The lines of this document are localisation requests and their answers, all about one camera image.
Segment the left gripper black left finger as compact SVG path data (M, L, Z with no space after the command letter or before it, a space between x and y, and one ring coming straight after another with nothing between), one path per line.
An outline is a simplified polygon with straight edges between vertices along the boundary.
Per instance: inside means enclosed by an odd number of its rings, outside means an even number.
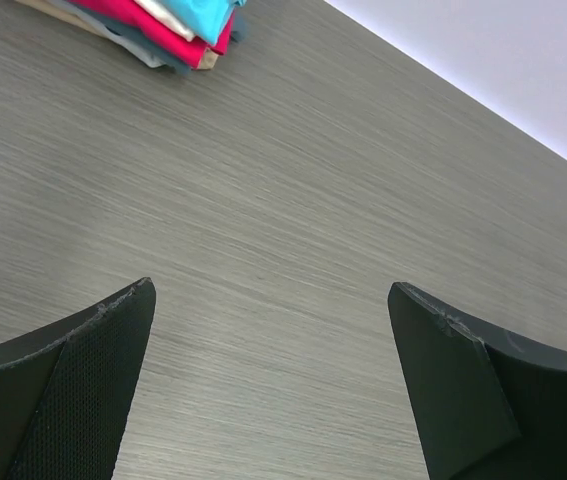
M155 306L142 278L0 343L0 479L112 477Z

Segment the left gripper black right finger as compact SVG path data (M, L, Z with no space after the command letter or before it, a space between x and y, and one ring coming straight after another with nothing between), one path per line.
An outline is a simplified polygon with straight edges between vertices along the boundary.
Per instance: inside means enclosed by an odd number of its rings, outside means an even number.
M396 282L388 310L432 479L567 479L567 351Z

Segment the grey folded t shirt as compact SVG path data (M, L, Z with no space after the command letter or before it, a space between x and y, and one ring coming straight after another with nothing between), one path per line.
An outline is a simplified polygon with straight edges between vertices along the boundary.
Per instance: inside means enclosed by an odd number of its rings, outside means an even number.
M244 34L242 1L53 1L151 68L209 70Z

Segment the red folded t shirt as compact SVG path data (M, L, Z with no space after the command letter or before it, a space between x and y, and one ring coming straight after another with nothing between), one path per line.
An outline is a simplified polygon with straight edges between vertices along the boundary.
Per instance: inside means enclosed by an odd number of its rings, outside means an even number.
M168 50L192 68L199 65L207 49L219 56L226 53L235 16L234 11L217 43L210 45L196 35L193 41L186 41L155 20L135 1L76 1L74 4L90 13L97 13L139 29L152 42Z

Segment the white folded t shirt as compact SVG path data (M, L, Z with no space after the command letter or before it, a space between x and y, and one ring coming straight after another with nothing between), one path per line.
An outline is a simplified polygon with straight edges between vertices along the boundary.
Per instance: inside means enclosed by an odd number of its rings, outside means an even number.
M170 29L175 34L191 42L195 38L195 33L183 24L174 14L172 14L162 3L156 0L135 0L143 10L151 15L155 20Z

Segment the cyan folded t shirt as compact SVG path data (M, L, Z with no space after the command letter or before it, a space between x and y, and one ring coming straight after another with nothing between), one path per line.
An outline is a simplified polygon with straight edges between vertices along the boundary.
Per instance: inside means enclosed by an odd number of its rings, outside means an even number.
M237 8L245 0L166 0L162 6L171 16L196 36L215 45Z

